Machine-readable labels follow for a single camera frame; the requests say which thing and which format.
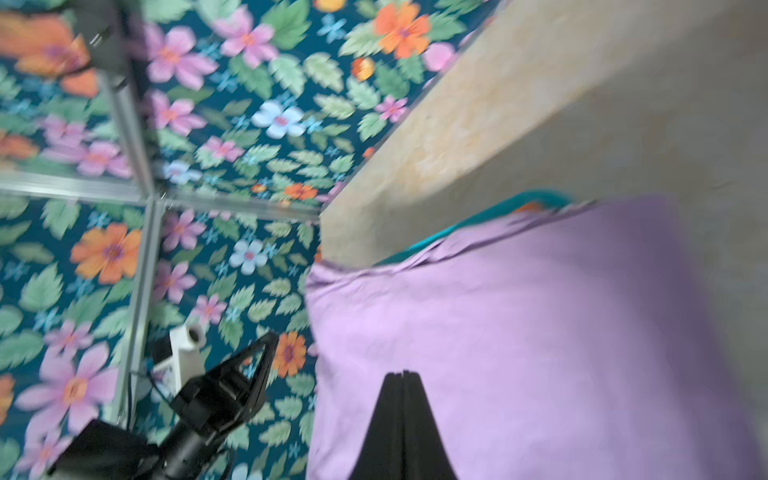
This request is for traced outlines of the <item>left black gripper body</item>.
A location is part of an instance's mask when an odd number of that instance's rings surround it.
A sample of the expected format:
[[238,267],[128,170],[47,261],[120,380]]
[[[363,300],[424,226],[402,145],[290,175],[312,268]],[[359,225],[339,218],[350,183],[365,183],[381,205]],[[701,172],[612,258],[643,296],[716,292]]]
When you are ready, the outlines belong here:
[[279,336],[268,332],[201,376],[171,402],[180,426],[200,438],[224,438],[249,422],[266,399]]

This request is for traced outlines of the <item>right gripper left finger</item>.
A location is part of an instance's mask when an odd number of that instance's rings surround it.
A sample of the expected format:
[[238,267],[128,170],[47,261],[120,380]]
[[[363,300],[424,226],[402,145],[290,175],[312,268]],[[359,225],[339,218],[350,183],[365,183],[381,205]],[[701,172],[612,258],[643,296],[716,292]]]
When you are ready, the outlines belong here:
[[350,479],[402,479],[404,432],[402,373],[383,380],[360,455]]

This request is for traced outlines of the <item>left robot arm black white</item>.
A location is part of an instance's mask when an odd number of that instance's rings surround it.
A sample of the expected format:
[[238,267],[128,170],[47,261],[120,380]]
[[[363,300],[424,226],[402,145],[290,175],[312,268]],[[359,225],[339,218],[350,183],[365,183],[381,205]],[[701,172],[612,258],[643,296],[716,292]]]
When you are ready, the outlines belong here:
[[179,417],[160,443],[92,420],[48,467],[49,479],[197,479],[227,438],[265,403],[279,336],[268,332],[233,357],[187,380],[170,403]]

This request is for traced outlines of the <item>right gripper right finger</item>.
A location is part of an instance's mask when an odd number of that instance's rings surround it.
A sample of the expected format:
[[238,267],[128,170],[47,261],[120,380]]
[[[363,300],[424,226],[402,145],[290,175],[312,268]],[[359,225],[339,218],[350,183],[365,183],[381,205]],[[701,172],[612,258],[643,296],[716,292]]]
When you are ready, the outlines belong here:
[[421,377],[403,375],[403,478],[456,479]]

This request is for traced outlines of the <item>orange pants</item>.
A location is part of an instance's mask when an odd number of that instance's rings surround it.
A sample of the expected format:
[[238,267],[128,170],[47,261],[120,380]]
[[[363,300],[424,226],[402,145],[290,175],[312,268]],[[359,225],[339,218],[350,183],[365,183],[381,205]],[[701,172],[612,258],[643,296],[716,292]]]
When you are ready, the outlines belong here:
[[548,207],[540,202],[528,202],[516,209],[516,212],[542,212]]

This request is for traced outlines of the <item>purple pants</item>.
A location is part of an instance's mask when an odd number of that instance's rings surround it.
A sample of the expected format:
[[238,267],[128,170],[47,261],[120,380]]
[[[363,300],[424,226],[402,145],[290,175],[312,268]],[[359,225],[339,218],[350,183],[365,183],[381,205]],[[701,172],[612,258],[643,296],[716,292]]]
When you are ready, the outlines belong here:
[[763,479],[755,428],[659,197],[463,228],[399,262],[314,264],[307,475],[353,470],[384,377],[420,375],[461,479]]

